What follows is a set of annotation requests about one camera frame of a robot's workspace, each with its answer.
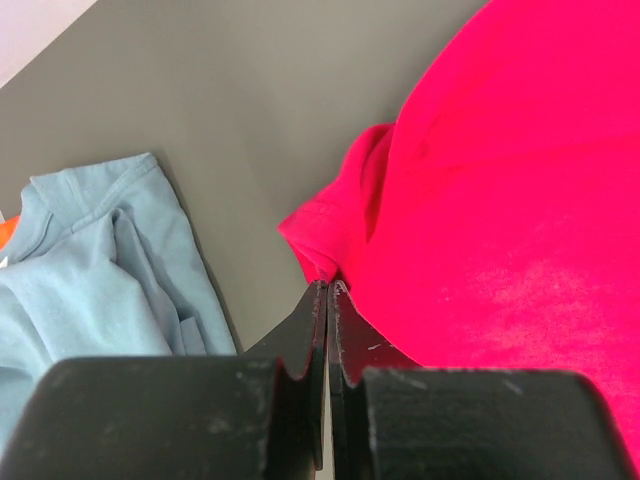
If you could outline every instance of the white surface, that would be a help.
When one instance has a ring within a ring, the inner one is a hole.
[[[0,0],[0,87],[96,0]]]

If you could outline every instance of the red cloth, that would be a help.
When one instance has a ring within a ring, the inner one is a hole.
[[[589,376],[636,465],[638,25],[637,0],[492,1],[280,227],[422,365]]]

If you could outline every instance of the orange cloth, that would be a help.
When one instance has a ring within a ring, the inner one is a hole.
[[[20,217],[18,216],[13,217],[12,219],[7,220],[4,223],[0,223],[0,248],[4,248],[5,245],[9,243],[13,232],[15,232],[16,227],[18,226],[19,220]]]

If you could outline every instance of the gray table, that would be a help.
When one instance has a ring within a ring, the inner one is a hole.
[[[30,175],[151,150],[247,348],[305,285],[277,224],[484,0],[99,0],[0,90],[0,209]]]

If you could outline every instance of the folded shirt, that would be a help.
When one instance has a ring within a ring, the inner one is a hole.
[[[639,18],[628,0],[489,2],[280,227],[309,280],[339,272],[424,366],[586,374],[636,465]]]
[[[151,154],[31,178],[0,260],[0,453],[59,360],[235,353]]]

